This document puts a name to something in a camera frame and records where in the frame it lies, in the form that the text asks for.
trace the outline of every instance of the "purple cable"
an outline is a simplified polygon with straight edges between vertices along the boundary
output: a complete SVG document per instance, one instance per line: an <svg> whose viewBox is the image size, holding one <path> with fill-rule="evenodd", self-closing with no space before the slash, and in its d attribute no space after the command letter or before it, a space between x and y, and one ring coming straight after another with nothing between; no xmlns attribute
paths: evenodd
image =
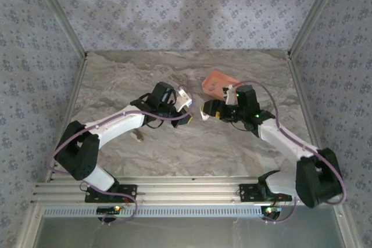
<svg viewBox="0 0 372 248"><path fill-rule="evenodd" d="M342 189L342 197L341 199L338 201L338 202L327 202L328 204L332 204L332 205L337 205L337 204L341 204L343 203L345 200L346 200L346 197L347 197L347 192L346 192L346 186L345 186L345 183L344 181L342 180L342 177L340 176L340 174L338 173L338 171L335 169L334 166L331 165L330 162L328 162L322 155L320 155L318 152L316 152L316 150L313 150L307 146L303 146L299 141L297 141L296 139L294 139L292 136L288 135L281 127L280 127L280 123L279 123L279 111L278 111L278 107L275 103L275 100L274 100L274 97L271 95L270 91L263 85L261 84L260 82L257 82L257 81L252 81L252 80L245 80L245 81L240 81L236 84L234 84L234 87L236 87L237 85L239 84L245 84L245 83L252 83L252 84L257 84L259 85L260 87L262 87L266 92L267 94L269 95L270 99L271 99L271 102L273 103L273 106L274 106L274 110L275 110L275 121L276 121L276 124L277 124L277 127L279 129L279 131L282 132L282 134L284 136L287 137L287 139L289 139L290 141L292 141L293 143L297 144L298 146L300 146L301 148L304 148L306 149L307 151L313 153L319 160L321 160L324 164L327 165L328 168L330 168L330 170L335 174L335 176L337 177L337 180L339 181L340 183L340 186L341 186L341 189Z"/></svg>
<svg viewBox="0 0 372 248"><path fill-rule="evenodd" d="M96 125L93 125L93 126L90 126L90 127L87 127L83 130L81 130L80 132L72 135L70 138L68 138L63 144L61 144L54 152L53 154L47 159L47 161L45 162L45 166L47 167L47 169L57 173L57 174L62 174L62 175L70 175L67 171L59 171L59 170L56 170L54 169L53 167L51 167L51 163L52 163L52 160L54 159L54 157L66 146L68 145L71 141L73 141L74 139L76 139L78 136L81 136L83 133L85 132L88 132L92 129L96 129L97 126L103 126L105 124L107 124L108 122L111 122L117 118L121 118L121 117L124 117L124 116L127 116L129 114L144 114L144 115L147 115L147 116L151 116L151 117L154 117L156 119L160 119L160 120L166 120L166 121L173 121L173 120L179 120L179 119L182 119L184 117L186 117L187 115L189 115L191 113L191 109L192 109L192 105L193 105L193 96L192 96L192 93L189 92L190 95L191 95L191 105L188 109L188 111L186 113L184 113L183 115L181 116L178 116L178 117L162 117L162 116L157 116L153 113L148 113L148 112L143 112L141 110L130 110L128 112L124 112L124 113L119 113L119 114L116 114L112 117L109 117L108 119L106 120L103 120L102 122L96 124Z"/></svg>
<svg viewBox="0 0 372 248"><path fill-rule="evenodd" d="M269 220L270 222L273 222L274 224L275 224L275 223L282 223L282 222L287 221L288 219L290 219L290 218L293 216L293 214L295 214L296 206L297 206L297 197L295 197L294 202L295 202L295 203L294 203L294 205L293 205L293 209L292 209L291 213L290 213L287 217L285 217L284 219L279 220L279 221L276 221L276 220L274 220L274 219L272 219L272 218L270 218L270 217L266 217L266 216L264 216L262 219L263 219L263 220Z"/></svg>
<svg viewBox="0 0 372 248"><path fill-rule="evenodd" d="M119 224L122 224L122 223L125 223L125 222L128 222L128 221L132 220L134 218L134 216L137 214L138 203L137 203L137 201L132 196L127 195L127 194L123 194L123 193L111 193L111 192L102 191L102 190L98 189L97 187L95 187L93 185L90 185L90 187L93 190L95 190L95 191L97 191L97 192L99 192L101 194L104 194L104 195L126 197L128 199L131 199L134 202L134 204L135 204L134 211L133 211L132 215L130 215L128 218L125 218L125 219L122 219L122 220L118 220L118 218L116 216L114 216L114 215L105 215L105 216L102 217L102 222L104 222L105 218L112 217L112 218L115 218L115 221L108 223L108 225L109 226L111 224L113 224L113 225L119 225Z"/></svg>

